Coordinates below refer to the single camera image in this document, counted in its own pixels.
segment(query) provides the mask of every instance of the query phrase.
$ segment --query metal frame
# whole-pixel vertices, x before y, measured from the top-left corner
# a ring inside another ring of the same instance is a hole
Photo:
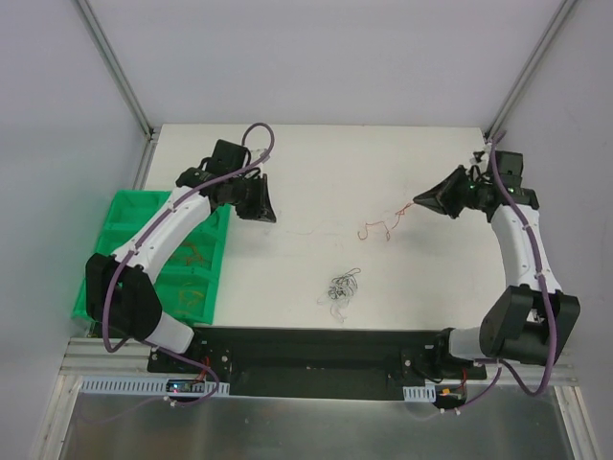
[[[578,386],[556,387],[556,396],[575,458],[578,460],[602,458],[581,389]]]
[[[68,434],[68,425],[77,395],[86,376],[124,376],[138,380],[186,377],[185,374],[149,374],[147,372],[149,351],[148,346],[130,340],[119,352],[109,355],[100,339],[71,339],[59,371],[43,430],[34,446],[34,458],[58,459]],[[569,364],[570,359],[571,356],[567,353],[560,357],[553,374],[552,386],[556,391],[559,410],[575,457],[580,460],[598,460],[602,455],[578,387],[574,368]],[[517,369],[528,383],[534,382],[535,373],[542,372],[542,369],[534,366],[518,366]],[[493,375],[493,369],[488,370],[490,371],[488,374]],[[475,382],[481,385],[487,383],[488,380]],[[499,384],[515,385],[512,379],[500,379]]]
[[[580,0],[562,0],[545,32],[537,42],[526,64],[521,69],[511,90],[500,106],[489,126],[487,134],[496,132],[504,126],[512,109],[525,94],[539,63],[550,51],[563,26],[568,22]],[[154,129],[142,108],[136,94],[127,79],[124,70],[113,51],[102,25],[96,17],[88,0],[72,0],[84,27],[90,34],[98,49],[107,71],[113,78],[124,98],[130,112],[147,139],[137,175],[133,182],[135,189],[142,189],[148,176],[159,129]],[[71,339],[66,355],[57,377],[54,392],[47,409],[43,428],[34,444],[33,458],[58,459],[68,425],[72,416],[77,395],[84,376],[127,376],[147,377],[149,347],[138,342],[129,341],[118,353],[109,355],[98,339]],[[528,384],[534,384],[540,378],[541,369],[532,366],[519,366],[518,372]],[[514,381],[508,375],[499,380],[501,385],[512,385]],[[160,377],[185,378],[185,375],[162,375]],[[578,387],[578,379],[568,354],[560,358],[552,375],[560,412],[571,442],[573,453],[578,459],[602,458],[594,437],[583,398]]]
[[[98,49],[102,60],[104,61],[104,65],[106,66],[106,70],[115,81],[117,86],[117,90],[121,93],[122,97],[125,100],[130,112],[134,116],[134,119],[138,123],[139,127],[145,134],[145,136],[149,139],[151,133],[153,132],[153,128],[148,121],[147,115],[143,110],[143,107],[138,101],[130,82],[125,76],[124,70],[122,69],[121,64],[117,60],[117,56],[111,47],[104,30],[100,24],[100,21],[96,17],[94,10],[89,4],[88,0],[72,0],[79,16],[83,20],[83,25],[89,36],[91,37],[94,45]]]
[[[515,79],[515,82],[507,94],[507,97],[498,109],[494,120],[489,125],[489,128],[486,131],[487,138],[504,127],[504,124],[509,118],[511,111],[525,94],[526,88],[532,80],[539,64],[551,49],[552,44],[558,37],[562,27],[568,22],[571,13],[576,9],[576,6],[580,3],[580,1],[581,0],[562,0],[560,5],[557,7],[557,10],[552,19],[549,21],[545,32],[538,39],[536,46],[519,72],[519,75]]]
[[[132,183],[132,188],[134,190],[143,190],[143,188],[145,188],[145,183],[147,182],[147,176],[149,174],[149,169],[151,168],[151,162],[153,161],[153,155],[155,154],[155,148],[157,147],[157,141],[159,138],[160,129],[154,128],[151,135],[147,139],[147,143],[145,144],[145,149],[143,150],[143,155],[141,157],[141,162],[138,165],[136,177],[134,177],[134,182]]]

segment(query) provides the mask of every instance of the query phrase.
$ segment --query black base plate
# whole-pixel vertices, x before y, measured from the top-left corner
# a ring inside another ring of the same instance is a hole
[[[440,332],[201,328],[203,356],[237,396],[402,401],[424,378],[461,379],[462,369],[424,366]],[[199,374],[169,356],[149,357],[151,373]],[[470,380],[486,378],[469,368]]]

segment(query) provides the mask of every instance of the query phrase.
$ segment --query orange cable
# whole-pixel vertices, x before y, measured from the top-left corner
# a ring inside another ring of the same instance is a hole
[[[388,228],[387,224],[385,223],[385,220],[380,220],[378,222],[373,222],[373,223],[369,223],[366,222],[364,224],[364,230],[366,230],[366,235],[364,236],[364,238],[362,238],[362,236],[360,235],[360,231],[357,231],[357,237],[364,241],[368,238],[368,227],[373,227],[375,225],[380,225],[383,224],[383,226],[385,227],[385,239],[387,241],[390,240],[390,238],[392,237],[392,230],[394,230],[396,227],[398,227],[398,224],[400,223],[400,218],[402,216],[404,216],[406,214],[406,210],[409,209],[411,206],[413,206],[415,203],[413,201],[409,201],[407,204],[404,205],[404,207],[402,209],[400,209],[399,211],[396,211],[394,213],[394,215],[397,217],[396,219],[396,223],[394,224],[394,226],[392,226],[392,228]]]
[[[207,367],[211,366],[211,360],[209,359],[208,356],[204,357],[204,359],[202,360],[202,364],[204,364]],[[205,369],[202,369],[202,372],[200,373],[200,375],[195,378],[196,383],[200,383],[201,381],[203,381],[206,375],[207,375],[207,371]]]

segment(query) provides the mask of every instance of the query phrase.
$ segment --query black mounting bracket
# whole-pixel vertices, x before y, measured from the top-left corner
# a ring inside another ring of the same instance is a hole
[[[119,263],[112,256],[94,254],[85,265],[85,308],[102,322],[106,290]],[[148,275],[139,265],[126,266],[111,299],[109,324],[124,336],[145,340],[162,316],[162,304]]]
[[[211,327],[197,333],[201,348],[191,358],[208,358],[237,396],[402,401],[402,387],[423,386],[424,374],[434,380],[463,375],[457,362],[430,363],[440,332]],[[468,361],[465,368],[471,380],[486,378],[485,368]],[[148,371],[200,372],[155,352]]]
[[[579,299],[561,292],[549,294],[557,329],[556,360],[579,318]],[[536,312],[537,321],[527,321]],[[479,345],[487,357],[544,366],[549,353],[549,325],[540,291],[509,286],[483,320]]]

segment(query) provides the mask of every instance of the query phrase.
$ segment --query green tray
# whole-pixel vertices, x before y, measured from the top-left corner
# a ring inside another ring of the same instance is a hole
[[[113,198],[94,252],[105,256],[127,242],[166,202],[170,192],[120,190]],[[222,206],[198,225],[174,251],[155,283],[162,308],[191,326],[212,324],[230,206]],[[85,310],[85,280],[74,318],[92,319]]]

